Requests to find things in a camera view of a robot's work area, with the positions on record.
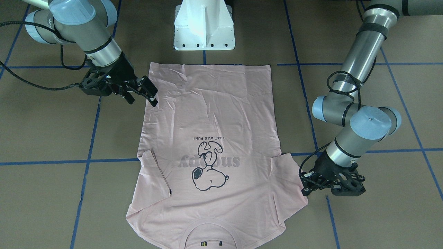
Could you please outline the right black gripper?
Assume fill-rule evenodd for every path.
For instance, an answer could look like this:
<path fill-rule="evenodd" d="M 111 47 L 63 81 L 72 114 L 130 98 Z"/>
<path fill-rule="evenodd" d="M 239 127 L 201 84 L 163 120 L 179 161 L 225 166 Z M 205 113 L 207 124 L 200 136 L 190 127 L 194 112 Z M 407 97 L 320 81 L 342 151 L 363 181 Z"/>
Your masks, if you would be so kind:
<path fill-rule="evenodd" d="M 133 104 L 135 99 L 129 91 L 137 90 L 137 94 L 145 97 L 152 107 L 157 106 L 156 86 L 148 76 L 140 79 L 135 76 L 134 68 L 124 53 L 109 66 L 95 66 L 90 59 L 87 59 L 87 65 L 90 69 L 79 85 L 85 94 L 109 96 L 113 93 L 120 95 L 128 104 Z"/>

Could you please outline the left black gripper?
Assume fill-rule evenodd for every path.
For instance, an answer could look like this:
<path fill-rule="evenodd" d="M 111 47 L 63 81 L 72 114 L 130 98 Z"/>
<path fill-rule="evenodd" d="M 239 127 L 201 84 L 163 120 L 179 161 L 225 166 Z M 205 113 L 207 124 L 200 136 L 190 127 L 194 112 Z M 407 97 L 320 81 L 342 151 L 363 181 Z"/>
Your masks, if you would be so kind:
<path fill-rule="evenodd" d="M 315 190 L 330 188 L 335 196 L 359 196 L 366 192 L 363 182 L 365 177 L 356 170 L 356 162 L 351 167 L 341 167 L 333 162 L 326 151 L 315 161 L 314 168 L 309 173 L 299 173 L 307 188 L 302 189 L 303 196 L 309 196 Z"/>

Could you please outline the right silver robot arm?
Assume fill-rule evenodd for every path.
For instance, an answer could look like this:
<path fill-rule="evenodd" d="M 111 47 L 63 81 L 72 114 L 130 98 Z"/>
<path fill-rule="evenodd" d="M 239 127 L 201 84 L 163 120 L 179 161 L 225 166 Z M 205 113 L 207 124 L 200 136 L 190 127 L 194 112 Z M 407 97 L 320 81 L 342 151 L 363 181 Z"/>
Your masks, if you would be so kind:
<path fill-rule="evenodd" d="M 117 21 L 109 0 L 30 0 L 39 9 L 25 21 L 27 33 L 42 44 L 77 44 L 86 56 L 89 71 L 79 84 L 87 95 L 119 95 L 129 104 L 131 92 L 157 105 L 157 88 L 147 76 L 137 77 L 134 68 L 108 27 Z"/>

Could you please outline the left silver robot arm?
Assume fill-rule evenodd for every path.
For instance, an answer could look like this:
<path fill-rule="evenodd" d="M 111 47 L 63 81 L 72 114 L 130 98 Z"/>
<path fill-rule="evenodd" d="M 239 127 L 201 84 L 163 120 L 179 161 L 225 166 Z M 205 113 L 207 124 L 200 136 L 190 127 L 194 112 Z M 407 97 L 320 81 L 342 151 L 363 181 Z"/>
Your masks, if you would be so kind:
<path fill-rule="evenodd" d="M 378 51 L 389 30 L 402 16 L 442 15 L 441 0 L 372 0 L 361 13 L 362 24 L 340 70 L 327 79 L 327 95 L 312 105 L 313 116 L 342 127 L 330 143 L 317 150 L 312 169 L 299 169 L 301 193 L 330 189 L 335 196 L 359 196 L 366 190 L 357 161 L 379 141 L 394 134 L 402 124 L 391 107 L 361 103 L 361 88 L 375 65 Z"/>

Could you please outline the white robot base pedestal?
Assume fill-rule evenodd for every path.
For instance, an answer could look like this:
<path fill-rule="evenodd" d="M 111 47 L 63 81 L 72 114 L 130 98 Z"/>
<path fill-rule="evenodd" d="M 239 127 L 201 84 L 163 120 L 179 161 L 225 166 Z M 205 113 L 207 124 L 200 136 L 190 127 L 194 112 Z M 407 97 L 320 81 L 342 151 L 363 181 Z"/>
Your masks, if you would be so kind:
<path fill-rule="evenodd" d="M 175 7 L 173 46 L 178 51 L 232 50 L 232 7 L 224 0 L 183 0 Z"/>

